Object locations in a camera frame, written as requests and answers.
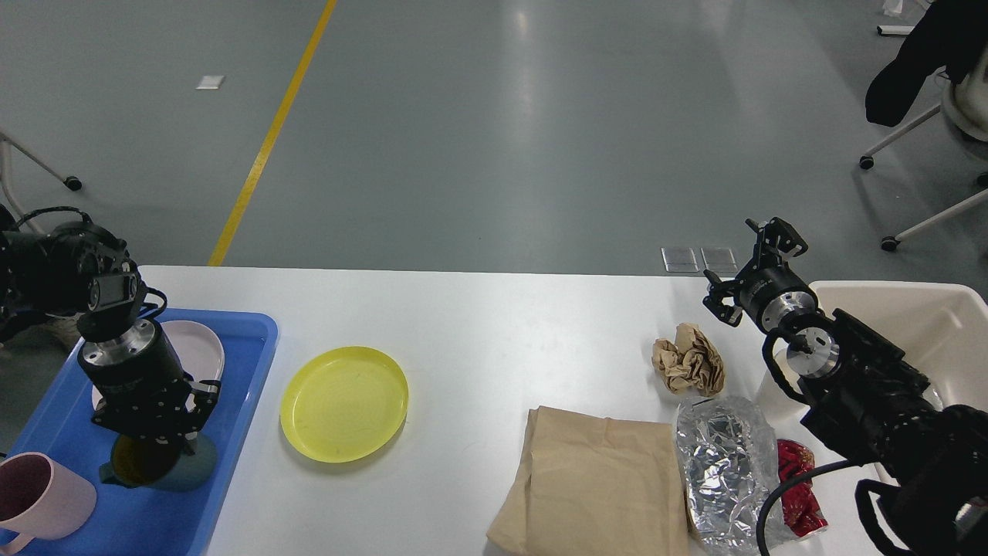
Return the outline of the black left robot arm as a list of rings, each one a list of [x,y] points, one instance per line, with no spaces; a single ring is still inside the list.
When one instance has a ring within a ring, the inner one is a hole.
[[[197,382],[159,323],[166,295],[148,287],[124,240],[85,212],[53,231],[22,231],[36,212],[4,214],[2,339],[74,317],[79,366],[102,397],[92,422],[146,446],[195,453],[218,404],[218,379]]]

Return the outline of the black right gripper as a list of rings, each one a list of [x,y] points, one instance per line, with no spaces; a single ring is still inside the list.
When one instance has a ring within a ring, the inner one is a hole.
[[[745,225],[756,233],[751,260],[730,280],[703,270],[707,294],[702,305],[730,327],[738,327],[744,311],[764,334],[780,328],[788,317],[817,312],[815,292],[788,268],[788,261],[808,250],[806,240],[781,218],[761,224],[745,219]]]

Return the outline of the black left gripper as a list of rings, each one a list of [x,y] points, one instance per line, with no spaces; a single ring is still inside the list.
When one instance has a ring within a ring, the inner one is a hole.
[[[156,446],[198,453],[198,433],[218,407],[222,381],[194,380],[155,320],[140,319],[112,341],[84,341],[77,362],[101,394],[93,425]]]

